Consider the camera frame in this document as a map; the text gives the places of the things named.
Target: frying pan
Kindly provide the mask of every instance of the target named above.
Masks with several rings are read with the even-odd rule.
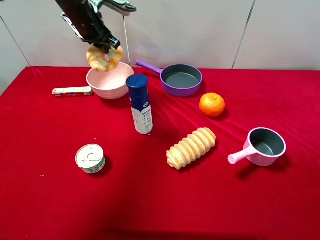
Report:
[[[175,64],[160,69],[140,59],[135,64],[160,74],[162,88],[173,96],[191,96],[200,89],[203,77],[194,66]]]

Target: bottle label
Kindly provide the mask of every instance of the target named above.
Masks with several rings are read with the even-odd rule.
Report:
[[[132,109],[134,126],[137,132],[140,134],[150,133],[153,128],[151,105],[149,104],[142,111],[139,111],[133,107],[131,107],[131,109]]]

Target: table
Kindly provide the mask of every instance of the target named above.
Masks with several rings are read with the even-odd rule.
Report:
[[[86,67],[28,67],[0,97],[1,240],[320,239],[320,72],[201,69],[191,97],[166,94],[146,74],[154,128],[136,132],[126,95],[55,98],[86,86]],[[204,93],[226,110],[207,118]],[[199,127],[216,146],[176,170],[166,150]],[[228,163],[248,132],[271,128],[286,155],[269,167]],[[86,174],[77,151],[95,143],[106,166]]]

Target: pan handle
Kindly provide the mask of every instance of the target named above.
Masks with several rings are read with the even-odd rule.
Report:
[[[139,66],[139,67],[143,67],[143,68],[145,68],[145,69],[149,69],[149,70],[151,70],[151,71],[153,71],[153,72],[155,72],[155,73],[157,73],[157,74],[161,74],[162,71],[163,71],[162,69],[157,68],[157,67],[155,67],[155,66],[153,66],[153,65],[151,65],[151,64],[149,64],[149,63],[146,63],[145,61],[142,61],[142,60],[140,60],[140,59],[138,59],[138,60],[136,61],[135,65],[137,65],[137,66]]]

